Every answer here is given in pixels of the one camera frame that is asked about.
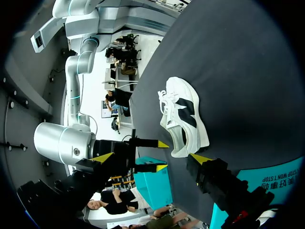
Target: gray wall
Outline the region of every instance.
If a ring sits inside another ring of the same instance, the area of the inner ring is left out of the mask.
[[[47,47],[40,53],[35,53],[31,44],[31,36],[52,17],[53,4],[41,7],[26,24],[24,31],[15,38],[11,50],[16,64],[22,69],[23,76],[28,80],[34,90],[43,95],[45,84],[48,80],[54,62],[61,50],[66,45],[67,39],[59,32]]]
[[[39,8],[36,14],[33,15],[27,23],[28,26],[15,38],[15,44],[10,56],[13,57],[14,63],[19,69],[19,77],[29,83],[31,90],[35,90],[38,93],[37,96],[43,97],[51,106],[54,106],[55,109],[53,109],[53,116],[50,121],[60,123],[65,74],[62,72],[59,74],[60,76],[56,76],[54,83],[49,82],[49,75],[51,69],[61,70],[64,68],[67,56],[61,56],[61,51],[67,49],[67,40],[63,31],[60,31],[41,53],[34,52],[30,41],[34,32],[51,18],[52,4],[54,2],[54,0],[48,1],[49,4],[45,5],[46,7]],[[9,72],[9,68],[13,67],[6,65],[7,71],[5,72]],[[16,88],[16,90],[17,92],[22,91],[20,88]],[[5,141],[4,116],[7,99],[8,96],[3,88],[0,87],[1,142]],[[15,188],[19,188],[30,180],[37,182],[38,179],[53,186],[54,180],[66,177],[66,170],[63,164],[54,161],[50,161],[49,167],[42,165],[42,161],[47,159],[36,151],[33,142],[35,128],[41,121],[41,113],[37,109],[32,109],[31,104],[29,104],[29,107],[29,109],[26,109],[15,103],[15,108],[8,110],[6,120],[7,141],[12,145],[23,143],[28,149],[25,152],[20,149],[13,149],[11,152],[6,150],[5,153],[4,147],[0,147],[0,159],[2,162],[0,166],[4,168],[8,176],[11,175],[12,184]]]

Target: black sneaker stripe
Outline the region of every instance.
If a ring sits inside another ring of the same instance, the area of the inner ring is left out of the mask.
[[[192,125],[193,127],[197,128],[197,122],[195,118],[191,115],[195,115],[194,104],[192,101],[179,98],[176,104],[185,106],[185,108],[178,109],[178,115],[182,121]]]

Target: cable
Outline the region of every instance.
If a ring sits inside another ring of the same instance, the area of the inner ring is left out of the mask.
[[[125,137],[128,137],[128,136],[132,137],[131,135],[126,135]],[[122,139],[122,141],[124,141],[125,137]]]
[[[82,95],[83,95],[83,91],[84,91],[84,74],[82,75],[81,104],[82,104]],[[79,113],[82,114],[82,115],[87,115],[87,116],[89,116],[91,119],[93,119],[93,121],[95,122],[95,125],[96,125],[96,131],[95,131],[95,136],[96,136],[97,130],[98,130],[97,122],[95,121],[95,119],[94,119],[91,115],[84,114],[84,113],[81,112],[81,104],[80,104],[80,111],[79,111]]]
[[[64,70],[65,70],[65,69],[62,69],[62,70],[60,70],[60,71],[57,71],[57,70],[55,70],[55,69],[52,69],[51,72],[50,72],[50,75],[52,74],[53,71],[56,72],[56,73],[61,73],[61,72],[63,72]]]
[[[6,105],[5,116],[4,116],[4,128],[3,128],[3,132],[4,132],[4,141],[5,141],[5,143],[7,143],[7,138],[6,138],[6,122],[7,122],[7,117],[8,117],[9,105],[10,105],[10,97],[8,97],[8,104]],[[7,168],[8,168],[8,173],[9,173],[9,176],[10,176],[10,180],[11,180],[12,184],[14,185],[14,181],[13,181],[11,173],[10,173],[8,157],[7,157],[7,154],[6,154],[6,146],[4,146],[4,156],[5,156],[5,162],[6,162],[6,165],[7,165]]]

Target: shoelace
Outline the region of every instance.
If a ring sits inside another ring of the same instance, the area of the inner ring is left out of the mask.
[[[167,94],[165,90],[162,90],[158,92],[158,95],[160,100],[160,111],[164,114],[164,112],[168,110],[169,101],[172,101],[176,94]],[[162,110],[162,104],[165,104],[164,111]]]

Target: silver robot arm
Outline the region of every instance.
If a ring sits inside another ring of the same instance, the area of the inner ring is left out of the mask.
[[[87,38],[81,46],[81,54],[67,59],[68,123],[70,126],[41,123],[35,130],[34,144],[37,151],[54,161],[75,165],[83,158],[93,157],[95,134],[90,132],[89,117],[80,114],[78,75],[92,72],[98,46],[98,39]]]
[[[99,40],[87,38],[81,46],[79,56],[70,56],[66,62],[67,97],[69,103],[68,124],[86,124],[88,117],[80,114],[81,94],[79,74],[91,73],[93,69],[94,56]]]
[[[91,13],[101,0],[56,0],[53,7],[53,17],[63,18]]]

